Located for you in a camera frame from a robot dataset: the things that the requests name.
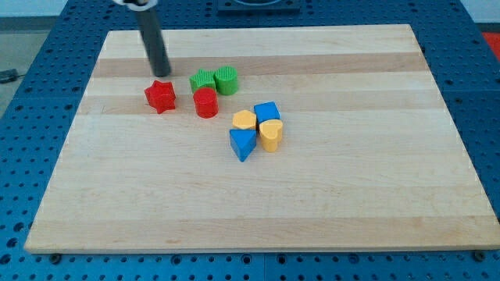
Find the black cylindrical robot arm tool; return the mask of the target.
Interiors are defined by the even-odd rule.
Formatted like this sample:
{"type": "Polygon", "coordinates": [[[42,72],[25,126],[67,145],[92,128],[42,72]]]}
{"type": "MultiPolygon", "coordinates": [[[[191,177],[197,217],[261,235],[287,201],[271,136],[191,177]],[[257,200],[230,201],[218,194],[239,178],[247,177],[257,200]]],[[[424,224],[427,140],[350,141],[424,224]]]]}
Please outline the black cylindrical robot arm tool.
{"type": "Polygon", "coordinates": [[[170,61],[163,40],[162,28],[156,14],[158,0],[113,0],[114,3],[126,6],[136,17],[138,29],[145,47],[152,73],[156,77],[171,74],[170,61]]]}

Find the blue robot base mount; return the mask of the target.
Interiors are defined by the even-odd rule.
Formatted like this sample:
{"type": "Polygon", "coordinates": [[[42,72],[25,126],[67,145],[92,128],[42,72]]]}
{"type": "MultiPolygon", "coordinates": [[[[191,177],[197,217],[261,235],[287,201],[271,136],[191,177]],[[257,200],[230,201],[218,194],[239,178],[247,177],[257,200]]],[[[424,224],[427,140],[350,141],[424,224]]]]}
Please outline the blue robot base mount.
{"type": "Polygon", "coordinates": [[[218,15],[265,12],[299,12],[302,0],[217,0],[218,15]]]}

